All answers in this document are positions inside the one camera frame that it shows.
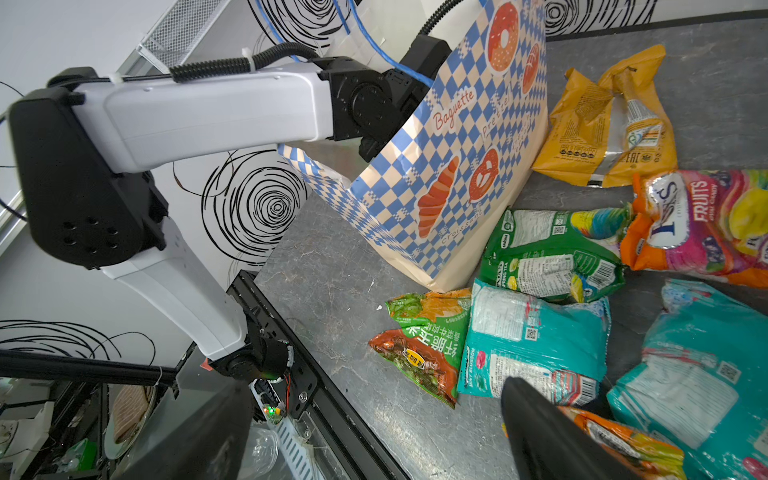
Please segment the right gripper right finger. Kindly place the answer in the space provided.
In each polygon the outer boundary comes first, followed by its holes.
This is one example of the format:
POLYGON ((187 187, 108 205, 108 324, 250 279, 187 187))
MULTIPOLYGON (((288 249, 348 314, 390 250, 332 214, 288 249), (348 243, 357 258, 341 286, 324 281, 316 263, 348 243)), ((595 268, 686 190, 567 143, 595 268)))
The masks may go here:
POLYGON ((522 378, 505 380, 501 412, 521 479, 636 479, 522 378))

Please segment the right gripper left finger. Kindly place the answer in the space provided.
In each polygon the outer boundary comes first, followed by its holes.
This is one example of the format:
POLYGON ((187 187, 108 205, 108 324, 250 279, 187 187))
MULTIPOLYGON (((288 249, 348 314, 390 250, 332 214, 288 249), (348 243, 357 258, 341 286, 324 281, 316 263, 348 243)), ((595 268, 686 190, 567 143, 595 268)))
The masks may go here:
POLYGON ((116 479, 235 479, 253 414, 248 387, 187 389, 163 401, 116 479))

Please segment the orange Fox's snack bag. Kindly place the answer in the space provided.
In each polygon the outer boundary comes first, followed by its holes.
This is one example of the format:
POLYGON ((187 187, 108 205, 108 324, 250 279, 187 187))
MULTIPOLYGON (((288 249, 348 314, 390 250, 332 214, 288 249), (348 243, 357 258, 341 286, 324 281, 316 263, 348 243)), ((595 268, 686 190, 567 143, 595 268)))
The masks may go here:
POLYGON ((683 452, 591 412, 557 407, 586 435, 638 475, 636 479, 684 479, 683 452))

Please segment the green red snack bag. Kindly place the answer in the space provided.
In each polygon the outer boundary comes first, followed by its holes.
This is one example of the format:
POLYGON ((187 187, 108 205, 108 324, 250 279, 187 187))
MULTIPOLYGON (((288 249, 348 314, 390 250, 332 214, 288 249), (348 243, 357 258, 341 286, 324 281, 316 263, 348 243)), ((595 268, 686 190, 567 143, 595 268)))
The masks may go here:
POLYGON ((471 316, 471 291, 410 293, 386 303, 396 329, 368 345, 410 381, 454 408, 471 316))

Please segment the teal mint snack bag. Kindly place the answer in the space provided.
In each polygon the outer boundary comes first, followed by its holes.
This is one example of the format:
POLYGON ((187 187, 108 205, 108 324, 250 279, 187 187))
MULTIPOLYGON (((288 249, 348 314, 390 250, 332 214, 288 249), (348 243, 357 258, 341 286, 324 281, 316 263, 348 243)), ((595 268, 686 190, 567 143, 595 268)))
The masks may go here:
POLYGON ((640 363, 607 394, 614 418, 680 448, 691 479, 766 478, 766 315, 703 282, 661 297, 640 363))

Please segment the green white snack bag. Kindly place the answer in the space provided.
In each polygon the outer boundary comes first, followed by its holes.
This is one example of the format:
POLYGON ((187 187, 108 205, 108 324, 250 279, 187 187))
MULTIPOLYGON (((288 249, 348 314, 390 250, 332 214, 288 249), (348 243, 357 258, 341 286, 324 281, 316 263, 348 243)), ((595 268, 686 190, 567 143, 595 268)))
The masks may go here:
POLYGON ((477 278, 552 303, 596 301, 625 285, 620 243, 631 220, 628 204, 587 211, 508 208, 477 278))

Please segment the blue checkered paper bag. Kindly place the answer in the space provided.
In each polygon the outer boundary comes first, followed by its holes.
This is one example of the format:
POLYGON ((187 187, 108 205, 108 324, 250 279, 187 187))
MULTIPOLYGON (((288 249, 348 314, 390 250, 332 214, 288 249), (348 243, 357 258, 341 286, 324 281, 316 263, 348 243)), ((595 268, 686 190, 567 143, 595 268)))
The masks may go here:
POLYGON ((485 1, 426 98, 361 174, 277 151, 388 263, 433 291, 463 285, 545 139, 540 1, 485 1))

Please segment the orange snack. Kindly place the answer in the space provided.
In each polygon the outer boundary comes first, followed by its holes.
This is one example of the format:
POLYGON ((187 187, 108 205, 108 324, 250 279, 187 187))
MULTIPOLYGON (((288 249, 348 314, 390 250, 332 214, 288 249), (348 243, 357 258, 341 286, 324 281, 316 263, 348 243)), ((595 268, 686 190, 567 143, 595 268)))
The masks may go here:
POLYGON ((620 244, 629 268, 767 287, 765 169, 637 175, 633 191, 620 244))

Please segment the yellow snack bag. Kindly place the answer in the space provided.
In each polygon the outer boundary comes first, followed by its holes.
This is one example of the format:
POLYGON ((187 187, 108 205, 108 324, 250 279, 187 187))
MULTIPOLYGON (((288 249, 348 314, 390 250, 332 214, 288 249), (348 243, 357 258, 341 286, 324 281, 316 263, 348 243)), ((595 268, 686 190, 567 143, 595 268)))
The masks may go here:
POLYGON ((568 70, 533 170, 579 187, 614 188, 676 169, 674 131, 655 87, 665 57, 655 45, 597 82, 568 70))

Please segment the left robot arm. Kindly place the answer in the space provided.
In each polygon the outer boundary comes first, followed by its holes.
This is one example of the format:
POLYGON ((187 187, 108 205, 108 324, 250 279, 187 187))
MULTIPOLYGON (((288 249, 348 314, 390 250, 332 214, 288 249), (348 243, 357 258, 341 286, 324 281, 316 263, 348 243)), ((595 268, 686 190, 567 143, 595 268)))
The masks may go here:
POLYGON ((405 124, 450 54, 427 29, 377 72, 283 42, 261 52, 101 77, 70 68, 12 103, 9 127, 31 235, 148 300, 220 374, 288 375, 293 347, 260 333, 189 249, 153 170, 204 155, 356 139, 371 160, 405 124))

